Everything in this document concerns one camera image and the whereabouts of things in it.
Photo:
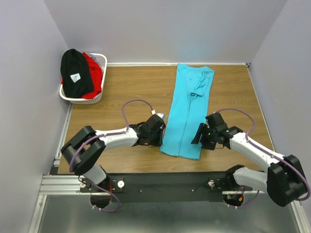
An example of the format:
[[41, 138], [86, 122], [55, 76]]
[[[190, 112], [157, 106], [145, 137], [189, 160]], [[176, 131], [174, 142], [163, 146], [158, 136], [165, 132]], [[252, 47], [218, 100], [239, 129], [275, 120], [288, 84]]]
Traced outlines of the cyan t shirt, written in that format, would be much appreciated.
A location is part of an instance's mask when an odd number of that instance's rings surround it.
[[214, 70], [178, 64], [173, 100], [160, 147], [170, 156], [199, 160], [201, 145], [192, 144], [200, 123], [205, 121]]

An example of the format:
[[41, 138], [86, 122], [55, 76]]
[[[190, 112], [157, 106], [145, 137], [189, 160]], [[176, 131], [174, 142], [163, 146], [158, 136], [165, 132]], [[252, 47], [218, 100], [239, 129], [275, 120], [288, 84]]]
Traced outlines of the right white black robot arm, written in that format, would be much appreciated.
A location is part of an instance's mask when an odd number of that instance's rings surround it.
[[297, 157], [269, 150], [242, 129], [228, 127], [220, 112], [206, 116], [206, 122], [199, 125], [192, 144], [201, 144], [206, 150], [214, 150], [220, 144], [241, 153], [261, 168], [261, 171], [255, 171], [243, 165], [233, 166], [219, 182], [208, 181], [210, 187], [231, 191], [247, 186], [267, 193], [281, 207], [311, 196], [311, 187]]

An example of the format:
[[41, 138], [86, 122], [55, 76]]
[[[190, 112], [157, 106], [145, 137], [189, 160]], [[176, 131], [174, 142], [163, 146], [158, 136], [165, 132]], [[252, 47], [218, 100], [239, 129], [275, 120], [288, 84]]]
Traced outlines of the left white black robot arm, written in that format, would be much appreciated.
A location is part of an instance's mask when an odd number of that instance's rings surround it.
[[70, 172], [82, 175], [96, 185], [103, 184], [108, 176], [97, 163], [101, 154], [121, 147], [161, 146], [164, 119], [164, 114], [156, 113], [145, 122], [112, 131], [96, 131], [85, 126], [61, 148], [62, 156], [69, 164]]

